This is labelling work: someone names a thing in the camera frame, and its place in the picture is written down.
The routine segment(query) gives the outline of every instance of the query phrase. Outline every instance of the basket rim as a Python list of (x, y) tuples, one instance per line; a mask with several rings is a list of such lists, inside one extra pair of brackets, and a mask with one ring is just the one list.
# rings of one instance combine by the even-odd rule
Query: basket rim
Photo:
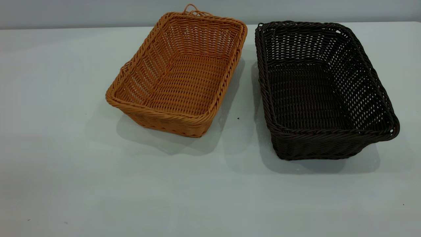
[[(267, 77), (267, 62), (265, 55), (265, 43), (262, 40), (263, 30), (268, 27), (288, 27), (288, 26), (299, 26), (303, 25), (306, 27), (334, 27), (339, 30), (346, 31), (353, 43), (353, 46), (357, 49), (358, 57), (362, 60), (363, 66), (366, 68), (369, 74), (369, 79), (376, 88), (376, 93), (380, 95), (382, 101), (381, 103), (386, 106), (387, 116), (391, 122), (391, 125), (388, 128), (383, 130), (364, 130), (364, 129), (290, 129), (285, 126), (282, 126), (276, 121), (276, 118), (273, 117), (275, 114), (274, 106), (272, 103), (272, 96), (270, 92), (270, 86), (268, 85)], [(344, 25), (339, 23), (319, 23), (319, 22), (294, 22), (294, 21), (282, 21), (282, 22), (269, 22), (269, 23), (259, 23), (255, 30), (255, 43), (256, 43), (256, 52), (257, 52), (257, 61), (259, 67), (259, 84), (261, 86), (262, 99), (264, 100), (265, 108), (265, 119), (267, 126), (271, 133), (287, 136), (290, 138), (297, 139), (361, 139), (367, 138), (375, 141), (391, 140), (395, 138), (400, 131), (399, 120), (396, 117), (392, 104), (390, 102), (389, 96), (386, 93), (385, 88), (382, 86), (377, 72), (371, 65), (371, 62), (366, 55), (363, 46), (361, 45), (358, 38), (352, 32), (350, 28), (347, 28)]]
[[(125, 80), (128, 79), (128, 77), (125, 77), (126, 73), (128, 72), (127, 67), (136, 57), (136, 55), (140, 55), (140, 58), (144, 56), (144, 54), (147, 52), (147, 48), (152, 42), (154, 41), (155, 35), (153, 34), (154, 31), (158, 32), (161, 30), (161, 26), (164, 25), (166, 22), (171, 20), (174, 17), (181, 17), (186, 19), (192, 19), (192, 20), (209, 20), (209, 21), (217, 21), (217, 22), (232, 22), (235, 24), (238, 24), (240, 26), (239, 34), (238, 34), (238, 44), (234, 46), (232, 57), (228, 61), (228, 64), (226, 65), (226, 71), (224, 73), (224, 76), (221, 78), (219, 88), (217, 92), (214, 95), (214, 98), (212, 102), (209, 104), (209, 108), (200, 115), (189, 115), (184, 113), (173, 113), (173, 112), (167, 112), (163, 110), (157, 110), (153, 109), (144, 105), (136, 104), (136, 103), (130, 103), (124, 100), (121, 100), (115, 96), (116, 92), (120, 89), (120, 86), (124, 83)], [(203, 124), (208, 121), (211, 121), (217, 114), (222, 100), (224, 98), (224, 95), (227, 91), (229, 82), (231, 78), (225, 79), (225, 77), (229, 77), (229, 75), (234, 73), (235, 68), (237, 67), (237, 64), (241, 57), (241, 50), (244, 45), (245, 37), (247, 35), (247, 26), (242, 21), (227, 18), (227, 17), (220, 17), (220, 16), (213, 16), (213, 15), (206, 15), (206, 16), (197, 16), (189, 13), (183, 13), (183, 12), (168, 12), (164, 14), (160, 20), (156, 23), (154, 28), (151, 30), (151, 32), (148, 34), (147, 38), (144, 40), (142, 45), (140, 46), (139, 50), (135, 53), (135, 55), (123, 65), (120, 69), (120, 73), (117, 75), (111, 86), (108, 88), (105, 97), (107, 102), (117, 107), (121, 110), (128, 111), (131, 113), (139, 113), (144, 116), (149, 116), (152, 118), (157, 119), (170, 119), (175, 120), (181, 123), (190, 124), (190, 125), (198, 125)]]

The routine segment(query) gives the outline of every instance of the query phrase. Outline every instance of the background wall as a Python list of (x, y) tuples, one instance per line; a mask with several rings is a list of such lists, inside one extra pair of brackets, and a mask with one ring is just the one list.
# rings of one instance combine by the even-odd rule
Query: background wall
[(190, 2), (254, 24), (421, 21), (421, 0), (0, 0), (0, 29), (152, 26)]

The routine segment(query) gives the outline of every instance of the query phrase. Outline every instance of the rectangular basket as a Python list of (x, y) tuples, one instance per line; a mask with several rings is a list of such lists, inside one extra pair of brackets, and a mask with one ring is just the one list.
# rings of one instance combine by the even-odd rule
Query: rectangular basket
[(390, 140), (399, 121), (361, 43), (336, 23), (256, 29), (259, 83), (281, 159), (344, 159)]
[(161, 17), (106, 93), (146, 128), (201, 137), (218, 112), (247, 35), (238, 20), (196, 10)]

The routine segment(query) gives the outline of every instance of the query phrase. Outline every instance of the white table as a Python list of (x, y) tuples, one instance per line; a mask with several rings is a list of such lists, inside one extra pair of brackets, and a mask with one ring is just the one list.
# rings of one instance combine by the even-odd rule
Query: white table
[(150, 27), (0, 31), (0, 236), (418, 237), (421, 23), (345, 25), (401, 131), (347, 160), (300, 162), (271, 147), (256, 25), (199, 139), (145, 129), (105, 101)]

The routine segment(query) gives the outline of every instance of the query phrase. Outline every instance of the basket handle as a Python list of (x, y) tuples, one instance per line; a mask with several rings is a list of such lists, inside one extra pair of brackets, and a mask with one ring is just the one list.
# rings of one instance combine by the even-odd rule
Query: basket handle
[[(195, 10), (192, 11), (187, 11), (187, 8), (189, 8), (189, 6), (192, 6), (195, 8)], [(183, 11), (183, 14), (187, 14), (187, 15), (193, 15), (193, 16), (213, 16), (212, 14), (205, 12), (205, 11), (199, 11), (197, 9), (197, 7), (191, 3), (187, 4), (186, 8)]]

